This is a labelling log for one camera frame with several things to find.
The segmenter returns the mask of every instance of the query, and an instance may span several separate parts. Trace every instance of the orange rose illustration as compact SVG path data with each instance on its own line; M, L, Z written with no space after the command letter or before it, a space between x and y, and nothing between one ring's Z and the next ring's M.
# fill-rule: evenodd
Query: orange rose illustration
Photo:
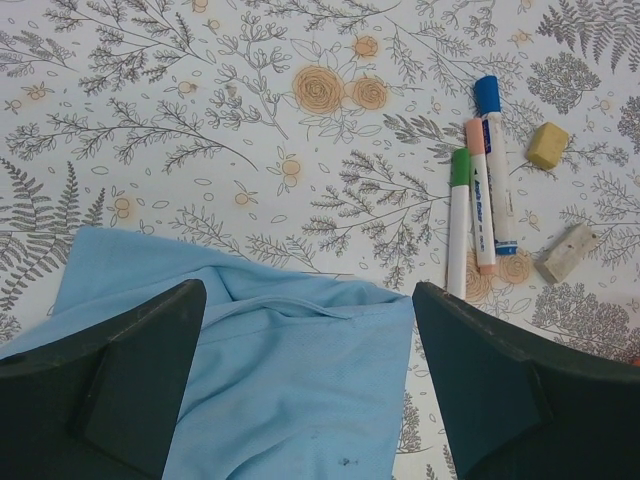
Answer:
M353 46L359 57L374 57L378 53L378 42L373 37L360 37Z
M481 303L491 290L491 275L480 275L475 252L467 252L467 296L469 303Z
M342 79L331 70L310 66L293 79L293 93L302 108L311 113L331 113L344 97Z
M518 285L531 274L531 254L518 249L515 255L500 257L498 276L505 283Z
M377 78L361 78L345 85L351 99L367 110L378 110L387 103L387 87Z

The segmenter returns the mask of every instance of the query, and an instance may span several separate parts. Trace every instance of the green marker cap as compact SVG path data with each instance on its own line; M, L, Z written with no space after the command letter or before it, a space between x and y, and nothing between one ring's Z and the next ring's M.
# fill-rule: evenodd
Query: green marker cap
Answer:
M453 177L451 187L469 185L471 178L471 156L468 148L460 148L453 152Z

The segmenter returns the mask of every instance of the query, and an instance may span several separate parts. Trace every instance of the yellow eraser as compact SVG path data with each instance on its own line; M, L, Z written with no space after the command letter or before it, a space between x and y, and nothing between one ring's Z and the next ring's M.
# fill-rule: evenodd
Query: yellow eraser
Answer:
M558 165L568 142L567 132L553 123L545 123L536 130L527 159L544 170L551 170Z

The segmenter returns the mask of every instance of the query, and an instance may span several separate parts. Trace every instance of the blue marker cap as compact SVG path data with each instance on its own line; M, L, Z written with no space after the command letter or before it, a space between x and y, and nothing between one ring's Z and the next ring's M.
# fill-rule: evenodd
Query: blue marker cap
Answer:
M493 75L481 78L475 85L476 100L480 115L491 112L500 112L500 90L498 89L498 79Z
M518 253L518 245L510 244L510 245L497 245L496 246L496 255L500 256L508 256L515 255Z

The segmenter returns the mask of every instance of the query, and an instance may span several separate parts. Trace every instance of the fabric fold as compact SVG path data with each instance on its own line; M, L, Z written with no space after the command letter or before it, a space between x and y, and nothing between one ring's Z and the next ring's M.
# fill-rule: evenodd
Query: fabric fold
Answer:
M83 228L52 318L0 358L127 311L188 278L207 307L164 478L386 479L413 308L366 282Z

